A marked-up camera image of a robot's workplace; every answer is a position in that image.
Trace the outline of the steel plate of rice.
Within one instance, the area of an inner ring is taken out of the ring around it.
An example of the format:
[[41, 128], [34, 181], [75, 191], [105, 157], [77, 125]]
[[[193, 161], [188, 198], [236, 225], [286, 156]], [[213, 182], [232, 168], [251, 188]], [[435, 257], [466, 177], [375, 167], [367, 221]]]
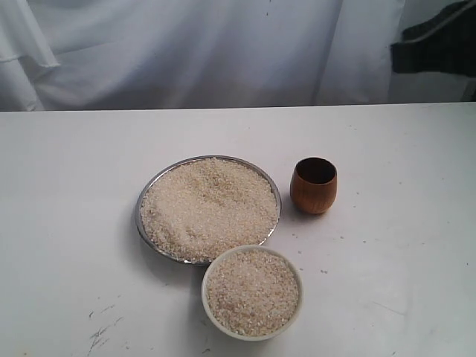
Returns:
[[207, 266], [242, 245], [263, 245], [280, 219], [272, 178], [241, 158], [203, 155], [163, 169], [143, 188], [135, 224], [144, 242], [178, 263]]

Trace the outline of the dark knitted garment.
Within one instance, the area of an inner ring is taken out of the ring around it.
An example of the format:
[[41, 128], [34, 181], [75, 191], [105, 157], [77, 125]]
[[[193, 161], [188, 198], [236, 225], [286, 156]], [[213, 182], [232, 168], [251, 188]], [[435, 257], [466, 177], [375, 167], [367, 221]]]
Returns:
[[390, 47], [392, 72], [475, 77], [475, 2], [457, 1], [406, 28]]

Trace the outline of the brown wooden cup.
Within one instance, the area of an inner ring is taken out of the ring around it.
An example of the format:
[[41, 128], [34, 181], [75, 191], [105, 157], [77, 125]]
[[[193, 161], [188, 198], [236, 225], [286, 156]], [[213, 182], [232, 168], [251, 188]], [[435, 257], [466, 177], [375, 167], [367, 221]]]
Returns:
[[290, 198], [298, 210], [312, 215], [326, 213], [337, 195], [337, 169], [324, 158], [305, 158], [296, 165]]

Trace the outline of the white bowl of rice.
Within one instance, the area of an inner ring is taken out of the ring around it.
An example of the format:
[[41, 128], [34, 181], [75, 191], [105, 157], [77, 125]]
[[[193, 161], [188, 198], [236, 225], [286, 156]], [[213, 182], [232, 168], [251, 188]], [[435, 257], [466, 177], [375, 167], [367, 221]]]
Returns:
[[303, 300], [298, 270], [267, 247], [243, 245], [218, 256], [202, 280], [202, 305], [221, 332], [241, 341], [278, 336]]

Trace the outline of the white backdrop cloth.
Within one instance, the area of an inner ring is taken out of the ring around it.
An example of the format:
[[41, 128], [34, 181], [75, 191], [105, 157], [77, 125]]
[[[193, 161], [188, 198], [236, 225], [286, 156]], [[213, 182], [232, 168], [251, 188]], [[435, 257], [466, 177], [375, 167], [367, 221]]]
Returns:
[[3, 1], [1, 109], [456, 101], [475, 80], [392, 72], [404, 29], [457, 1]]

